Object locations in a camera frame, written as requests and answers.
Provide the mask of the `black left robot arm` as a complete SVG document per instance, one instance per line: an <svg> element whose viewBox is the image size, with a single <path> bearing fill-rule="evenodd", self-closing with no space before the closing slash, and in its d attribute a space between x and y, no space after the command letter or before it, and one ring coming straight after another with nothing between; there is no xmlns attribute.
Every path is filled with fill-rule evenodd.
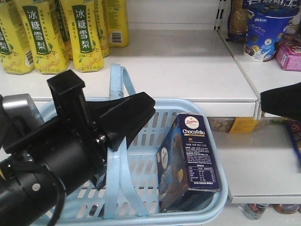
<svg viewBox="0 0 301 226"><path fill-rule="evenodd" d="M48 210L56 224L66 197L106 173L107 149L130 145L155 113L144 92L109 101L87 101L84 81L67 70L47 81L56 116L49 121L0 108L0 223L28 226Z"/></svg>

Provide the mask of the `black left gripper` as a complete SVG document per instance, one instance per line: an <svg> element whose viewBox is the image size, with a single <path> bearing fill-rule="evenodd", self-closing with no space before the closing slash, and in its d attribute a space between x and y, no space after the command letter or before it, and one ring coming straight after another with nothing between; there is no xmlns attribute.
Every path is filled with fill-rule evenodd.
<svg viewBox="0 0 301 226"><path fill-rule="evenodd" d="M72 193L86 181L96 190L106 184L102 145L116 151L124 138L127 146L155 113L155 100L145 92L110 101L86 102L84 81L72 70L47 80L56 116L4 145L14 157L27 151L35 164L45 166Z"/></svg>

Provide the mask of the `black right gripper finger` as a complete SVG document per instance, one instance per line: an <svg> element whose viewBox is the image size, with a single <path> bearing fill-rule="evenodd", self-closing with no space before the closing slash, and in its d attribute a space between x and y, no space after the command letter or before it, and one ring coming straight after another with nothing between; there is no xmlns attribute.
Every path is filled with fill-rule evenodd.
<svg viewBox="0 0 301 226"><path fill-rule="evenodd" d="M301 119L301 83L270 89L260 94L261 110L273 115Z"/></svg>

